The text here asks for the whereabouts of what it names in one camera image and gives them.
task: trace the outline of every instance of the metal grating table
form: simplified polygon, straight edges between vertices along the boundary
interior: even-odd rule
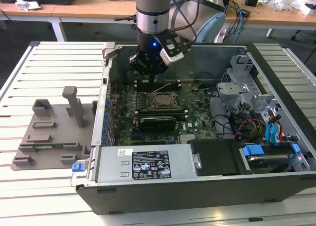
[[[2,88],[0,225],[315,225],[316,188],[281,203],[98,216],[70,186],[71,169],[12,171],[9,166],[31,120],[36,98],[63,104],[63,87],[75,85],[82,103],[96,99],[103,70],[101,48],[101,42],[41,42],[26,50]],[[281,49],[280,54],[283,52],[291,53]],[[281,73],[282,68],[278,69],[275,72]],[[249,222],[253,217],[263,221]]]
[[[316,77],[290,49],[282,48],[278,44],[255,45],[307,119],[316,128]],[[261,76],[259,80],[264,89],[271,93]]]

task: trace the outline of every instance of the blue tab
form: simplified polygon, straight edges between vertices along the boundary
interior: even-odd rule
[[[271,132],[270,142],[273,143],[275,146],[279,145],[279,143],[276,140],[277,131],[278,125],[274,124]]]
[[[294,152],[297,154],[297,153],[299,153],[299,152],[301,152],[301,149],[300,149],[300,147],[298,146],[298,144],[293,144],[292,145],[292,148],[293,148],[293,150],[294,150]]]
[[[250,152],[249,152],[247,147],[242,148],[242,151],[245,154],[245,156],[249,156],[250,155]]]
[[[270,140],[270,129],[271,129],[271,123],[268,123],[266,127],[266,133],[265,133],[265,137],[267,141]]]
[[[73,172],[83,172],[84,171],[84,163],[74,163],[72,166]]]
[[[242,148],[242,150],[245,156],[265,154],[261,145],[247,145],[244,148]]]

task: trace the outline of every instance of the gray floor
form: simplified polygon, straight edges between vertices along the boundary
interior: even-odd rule
[[[6,23],[8,30],[0,31],[0,87],[3,86],[30,41],[56,41],[55,34],[48,28],[47,22],[17,22],[16,25],[25,35],[16,27],[14,29],[14,22],[6,21]],[[125,24],[64,23],[64,29],[68,41],[136,41],[136,31]],[[266,33],[266,29],[245,28],[237,43],[279,43],[283,47],[290,48],[303,62],[316,47],[313,44],[316,33],[303,34],[305,38],[298,34],[295,41],[290,40],[295,33],[293,30],[276,30],[273,38],[266,38]],[[316,72],[316,53],[309,59],[307,67],[312,72]]]

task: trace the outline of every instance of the connector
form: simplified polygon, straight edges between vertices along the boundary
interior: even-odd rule
[[[274,118],[272,118],[269,123],[275,123],[276,121],[279,121],[281,119],[281,115],[278,114]]]
[[[252,107],[248,103],[242,103],[241,106],[243,107],[243,109],[245,109],[248,112],[253,110]]]
[[[233,106],[229,106],[228,107],[228,110],[232,113],[232,114],[235,114],[235,115],[239,115],[240,114],[240,111],[236,108],[234,108]]]

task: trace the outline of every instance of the white paper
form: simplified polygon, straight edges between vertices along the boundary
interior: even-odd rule
[[[24,11],[40,9],[41,6],[37,1],[16,0],[16,6]]]

